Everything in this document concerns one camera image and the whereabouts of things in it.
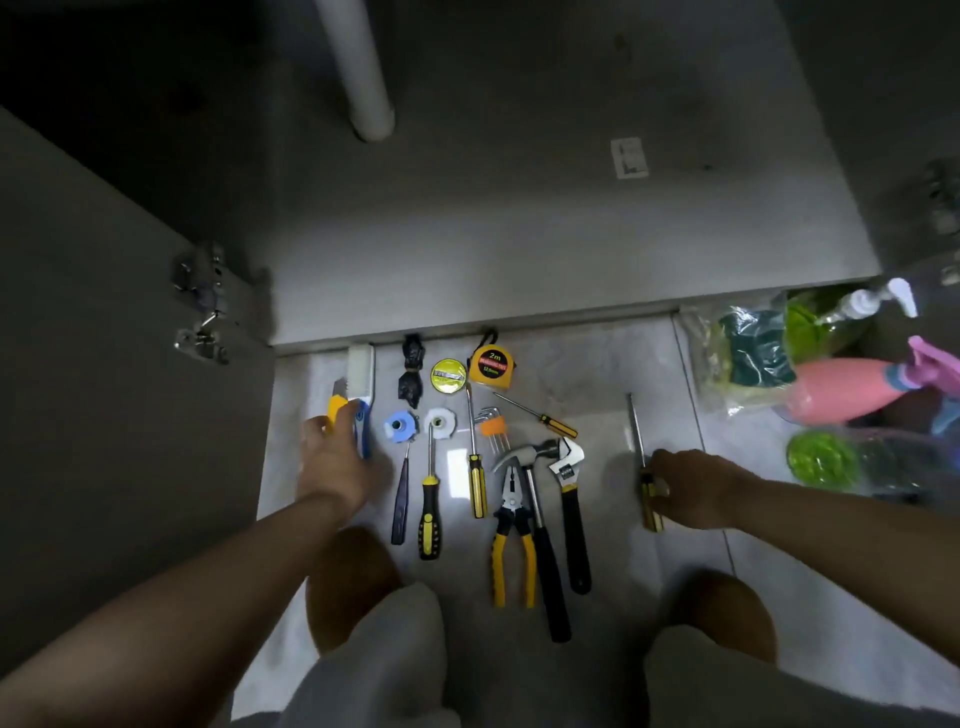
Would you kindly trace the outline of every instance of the sticker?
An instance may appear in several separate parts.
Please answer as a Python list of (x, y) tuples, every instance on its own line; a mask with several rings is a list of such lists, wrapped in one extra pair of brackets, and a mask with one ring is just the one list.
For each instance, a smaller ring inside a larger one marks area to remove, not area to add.
[(626, 139), (612, 139), (610, 151), (613, 154), (613, 169), (618, 180), (642, 180), (650, 176), (647, 157), (643, 155), (643, 145), (639, 136)]
[(467, 367), (456, 359), (441, 359), (430, 372), (430, 383), (446, 395), (459, 392), (467, 383)]
[(507, 357), (500, 349), (487, 349), (477, 358), (477, 369), (488, 379), (500, 379), (507, 374)]

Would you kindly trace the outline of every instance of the yellow-handled screwdriver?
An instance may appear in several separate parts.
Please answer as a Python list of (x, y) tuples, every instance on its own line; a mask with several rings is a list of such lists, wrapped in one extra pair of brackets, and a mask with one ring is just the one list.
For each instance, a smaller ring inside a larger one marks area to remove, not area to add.
[(650, 498), (657, 494), (654, 472), (647, 464), (647, 453), (643, 450), (643, 438), (640, 436), (640, 422), (636, 418), (634, 393), (627, 393), (627, 406), (630, 408), (630, 429), (634, 433), (636, 448), (637, 489), (640, 495), (640, 510), (643, 515), (643, 527), (654, 533), (663, 530), (663, 516), (650, 507)]
[(487, 517), (487, 479), (483, 474), (483, 461), (477, 452), (477, 436), (473, 431), (473, 393), (470, 383), (467, 382), (467, 414), (470, 417), (470, 455), (467, 458), (470, 466), (470, 504), (473, 506), (473, 517), (483, 519)]
[(504, 397), (499, 392), (491, 392), (491, 394), (494, 397), (500, 397), (502, 400), (508, 401), (514, 407), (519, 407), (524, 412), (529, 412), (531, 415), (533, 415), (538, 420), (540, 420), (544, 425), (546, 425), (547, 429), (553, 432), (556, 432), (558, 435), (561, 435), (562, 437), (569, 437), (572, 440), (577, 439), (577, 430), (575, 430), (570, 425), (565, 425), (560, 420), (554, 420), (549, 415), (541, 415), (540, 412), (535, 412), (534, 410), (530, 409), (530, 407), (524, 407), (518, 401), (513, 401), (509, 397)]
[(433, 423), (427, 425), (426, 478), (423, 479), (423, 515), (417, 530), (417, 546), (423, 561), (440, 558), (440, 479), (433, 472)]

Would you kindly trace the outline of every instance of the spray bottle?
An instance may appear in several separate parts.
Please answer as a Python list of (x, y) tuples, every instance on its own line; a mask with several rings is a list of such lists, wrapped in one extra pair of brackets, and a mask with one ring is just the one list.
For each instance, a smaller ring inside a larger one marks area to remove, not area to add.
[(905, 316), (917, 318), (917, 304), (906, 279), (890, 279), (876, 291), (860, 288), (839, 301), (836, 293), (829, 294), (833, 290), (814, 289), (790, 299), (786, 337), (794, 364), (825, 359), (853, 344), (884, 301), (896, 301)]
[(920, 336), (911, 336), (907, 343), (913, 349), (910, 364), (839, 358), (797, 365), (797, 381), (786, 405), (788, 417), (801, 425), (838, 425), (929, 385), (944, 395), (930, 431), (946, 431), (960, 418), (960, 359)]

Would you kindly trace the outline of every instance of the person's right hand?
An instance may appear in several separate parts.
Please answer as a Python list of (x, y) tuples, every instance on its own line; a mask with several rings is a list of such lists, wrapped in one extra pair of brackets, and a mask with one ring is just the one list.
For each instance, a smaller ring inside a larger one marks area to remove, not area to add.
[(297, 500), (322, 495), (337, 505), (343, 523), (370, 497), (371, 464), (361, 460), (353, 436), (353, 419), (360, 409), (351, 400), (337, 413), (337, 424), (321, 415), (303, 423), (303, 469), (297, 478)]
[(737, 500), (763, 480), (730, 460), (697, 449), (659, 449), (651, 460), (654, 477), (669, 486), (668, 496), (650, 506), (670, 521), (690, 528), (733, 528)]

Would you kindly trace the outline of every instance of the white pipe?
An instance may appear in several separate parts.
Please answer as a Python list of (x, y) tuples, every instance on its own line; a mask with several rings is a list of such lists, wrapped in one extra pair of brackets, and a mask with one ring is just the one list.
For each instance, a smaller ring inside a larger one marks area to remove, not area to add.
[(381, 141), (394, 132), (394, 107), (364, 0), (314, 0), (350, 103), (350, 122), (361, 138)]

